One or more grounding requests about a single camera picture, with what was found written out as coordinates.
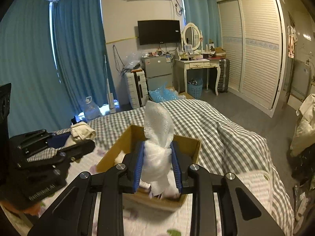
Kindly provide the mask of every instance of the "silver screw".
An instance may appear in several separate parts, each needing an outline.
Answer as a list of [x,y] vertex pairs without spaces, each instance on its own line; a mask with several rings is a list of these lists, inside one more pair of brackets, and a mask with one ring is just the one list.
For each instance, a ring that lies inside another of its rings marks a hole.
[[118,170],[123,170],[126,167],[126,165],[124,163],[119,163],[116,165],[116,169]]
[[60,170],[54,170],[54,173],[59,176],[60,175]]
[[226,174],[226,178],[230,179],[230,180],[233,180],[235,178],[235,175],[233,173],[227,173]]
[[80,173],[80,178],[86,179],[86,178],[88,178],[88,177],[89,177],[89,173],[88,173],[88,172],[82,172],[82,173]]
[[191,164],[191,165],[190,165],[190,169],[191,169],[191,170],[198,170],[198,169],[199,169],[199,165],[197,165],[197,164]]

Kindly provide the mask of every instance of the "vanity drawer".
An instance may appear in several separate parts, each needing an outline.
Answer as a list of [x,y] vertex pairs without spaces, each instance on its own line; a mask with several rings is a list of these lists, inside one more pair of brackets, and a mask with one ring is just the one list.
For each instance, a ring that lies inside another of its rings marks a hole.
[[217,67],[218,62],[205,62],[204,67]]
[[189,68],[202,68],[204,67],[204,63],[203,62],[192,62],[189,63]]

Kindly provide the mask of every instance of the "sticker on refrigerator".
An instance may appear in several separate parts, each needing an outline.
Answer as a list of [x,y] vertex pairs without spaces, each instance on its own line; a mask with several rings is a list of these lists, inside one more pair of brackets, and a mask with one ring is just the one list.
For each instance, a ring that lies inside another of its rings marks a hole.
[[170,55],[166,55],[166,62],[170,63],[171,62],[171,56]]

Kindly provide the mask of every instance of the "striped fabric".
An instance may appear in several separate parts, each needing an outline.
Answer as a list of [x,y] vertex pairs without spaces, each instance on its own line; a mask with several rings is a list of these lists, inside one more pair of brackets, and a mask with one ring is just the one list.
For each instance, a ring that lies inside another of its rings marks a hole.
[[[293,210],[283,183],[272,164],[266,140],[230,121],[208,103],[200,100],[175,100],[160,103],[169,111],[174,133],[198,138],[201,151],[198,163],[209,172],[224,175],[252,170],[264,170],[273,183],[272,217],[291,236],[294,225]],[[108,150],[130,125],[144,126],[144,108],[97,118],[89,125],[97,131],[96,146]],[[48,158],[45,151],[36,159]]]

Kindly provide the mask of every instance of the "black television screen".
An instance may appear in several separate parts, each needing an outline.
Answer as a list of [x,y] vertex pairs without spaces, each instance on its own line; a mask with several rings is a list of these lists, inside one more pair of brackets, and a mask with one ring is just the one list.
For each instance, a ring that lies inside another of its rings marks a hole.
[[179,20],[138,21],[140,45],[181,42]]

